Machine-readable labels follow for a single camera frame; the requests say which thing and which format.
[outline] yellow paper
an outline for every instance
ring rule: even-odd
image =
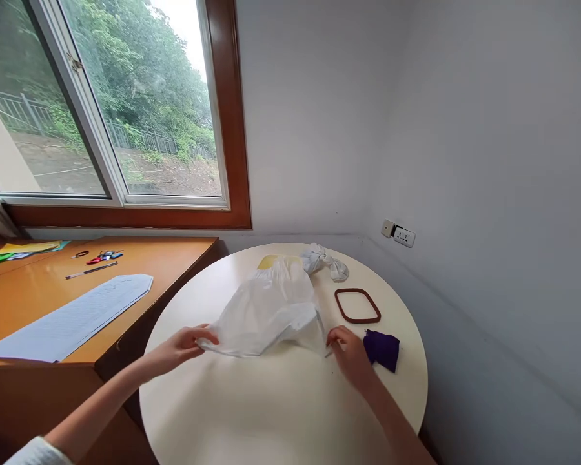
[[[45,250],[55,249],[56,247],[59,246],[60,241],[42,242],[26,245],[5,244],[5,246],[2,249],[0,249],[0,254],[43,252]]]
[[[261,262],[258,265],[258,269],[267,269],[267,268],[271,268],[273,266],[273,262],[276,261],[277,257],[280,257],[282,255],[266,255],[265,257],[263,257],[263,259],[261,260]],[[297,256],[288,256],[293,262],[298,262],[298,263],[303,263],[303,261],[301,260],[300,257]]]

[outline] tree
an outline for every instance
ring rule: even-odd
[[[149,0],[69,0],[63,6],[106,119],[171,135],[182,156],[195,144],[215,153],[207,85],[161,10]],[[10,34],[14,28],[17,34]],[[0,1],[0,90],[43,100],[61,131],[77,137],[21,0]]]

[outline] brown hoop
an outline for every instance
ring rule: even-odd
[[[351,293],[351,292],[359,292],[360,294],[364,294],[366,296],[366,299],[368,299],[368,302],[370,302],[370,304],[372,305],[372,308],[376,312],[376,318],[349,318],[347,316],[347,314],[344,313],[344,310],[342,309],[342,305],[340,305],[340,299],[338,299],[338,294]],[[379,321],[381,321],[381,312],[379,312],[379,309],[376,307],[374,300],[372,300],[372,298],[368,295],[368,293],[366,291],[364,291],[363,289],[357,289],[357,288],[336,289],[336,292],[334,292],[334,297],[336,298],[336,302],[338,303],[338,308],[340,309],[340,313],[342,314],[342,318],[344,318],[349,323],[378,323]]]

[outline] plastic bag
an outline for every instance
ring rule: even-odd
[[[239,286],[210,328],[219,344],[199,339],[204,350],[255,357],[283,340],[293,340],[323,357],[326,334],[310,277],[301,263],[279,257]]]
[[[329,266],[331,279],[335,282],[346,281],[349,277],[347,266],[337,258],[333,258],[322,245],[317,243],[310,244],[310,248],[302,252],[301,259],[303,260],[303,269],[307,274],[312,274],[321,267],[321,264],[325,264]]]

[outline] pen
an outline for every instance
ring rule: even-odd
[[[90,270],[86,270],[86,271],[82,271],[81,273],[76,273],[76,274],[70,274],[69,276],[65,276],[65,279],[71,279],[71,278],[76,278],[78,276],[82,276],[82,274],[88,274],[88,273],[92,273],[93,271],[97,271],[98,269],[104,269],[110,266],[114,266],[114,265],[118,265],[118,262],[114,262],[114,263],[108,263],[107,265],[104,265],[102,267],[96,267]]]

